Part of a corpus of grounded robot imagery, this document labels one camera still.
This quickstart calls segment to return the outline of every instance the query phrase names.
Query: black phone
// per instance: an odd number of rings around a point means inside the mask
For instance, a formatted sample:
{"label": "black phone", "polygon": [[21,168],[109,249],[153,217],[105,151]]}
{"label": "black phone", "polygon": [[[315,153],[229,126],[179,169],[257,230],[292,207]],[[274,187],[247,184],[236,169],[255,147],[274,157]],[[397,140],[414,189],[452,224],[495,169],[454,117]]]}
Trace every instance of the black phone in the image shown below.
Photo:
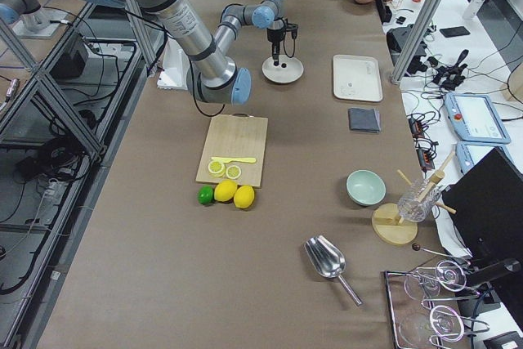
{"label": "black phone", "polygon": [[440,29],[441,34],[443,34],[444,37],[458,37],[458,36],[467,36],[471,32],[465,28],[465,26],[456,26],[454,28],[444,28]]}

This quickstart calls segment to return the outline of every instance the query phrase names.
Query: yellow knife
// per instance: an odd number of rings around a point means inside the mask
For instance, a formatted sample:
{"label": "yellow knife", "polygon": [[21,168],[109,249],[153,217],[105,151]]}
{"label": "yellow knife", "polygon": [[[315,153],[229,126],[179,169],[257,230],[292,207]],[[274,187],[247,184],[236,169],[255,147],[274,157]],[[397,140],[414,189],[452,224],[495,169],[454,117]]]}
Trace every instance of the yellow knife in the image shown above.
{"label": "yellow knife", "polygon": [[254,157],[211,157],[211,160],[221,163],[256,163],[256,158]]}

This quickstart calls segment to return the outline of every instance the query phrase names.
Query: wooden cutting board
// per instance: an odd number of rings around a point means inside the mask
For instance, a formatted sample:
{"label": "wooden cutting board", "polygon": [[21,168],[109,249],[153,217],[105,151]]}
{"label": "wooden cutting board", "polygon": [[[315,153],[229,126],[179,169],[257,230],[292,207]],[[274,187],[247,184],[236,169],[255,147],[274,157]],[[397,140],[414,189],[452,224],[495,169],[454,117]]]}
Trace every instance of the wooden cutting board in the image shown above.
{"label": "wooden cutting board", "polygon": [[254,157],[256,163],[226,163],[238,165],[242,175],[236,182],[259,187],[262,183],[263,158],[267,136],[268,118],[219,114],[211,119],[203,146],[196,181],[219,183],[226,177],[213,177],[207,167],[211,157]]}

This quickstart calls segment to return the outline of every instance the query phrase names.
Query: green bowl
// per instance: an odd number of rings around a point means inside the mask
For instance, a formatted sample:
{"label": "green bowl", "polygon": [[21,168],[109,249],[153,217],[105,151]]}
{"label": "green bowl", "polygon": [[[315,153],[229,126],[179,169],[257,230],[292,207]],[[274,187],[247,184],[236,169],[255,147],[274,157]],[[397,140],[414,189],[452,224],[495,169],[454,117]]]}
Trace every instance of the green bowl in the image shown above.
{"label": "green bowl", "polygon": [[376,173],[362,169],[346,179],[346,191],[357,204],[371,206],[385,198],[385,183]]}

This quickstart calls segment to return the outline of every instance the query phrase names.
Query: scoop handle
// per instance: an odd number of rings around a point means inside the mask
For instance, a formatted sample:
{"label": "scoop handle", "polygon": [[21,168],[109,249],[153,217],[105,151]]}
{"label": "scoop handle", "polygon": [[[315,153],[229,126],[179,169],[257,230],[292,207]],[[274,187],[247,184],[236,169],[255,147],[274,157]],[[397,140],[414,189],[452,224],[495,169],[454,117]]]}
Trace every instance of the scoop handle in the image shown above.
{"label": "scoop handle", "polygon": [[354,300],[354,303],[357,305],[357,306],[360,306],[361,304],[363,304],[363,302],[361,301],[361,299],[358,297],[358,295],[356,294],[356,292],[351,288],[351,286],[349,285],[348,282],[345,281],[345,278],[343,278],[343,275],[337,275],[337,278],[340,280],[340,282],[342,283],[342,287],[346,290],[347,293],[349,293],[352,297],[352,300]]}

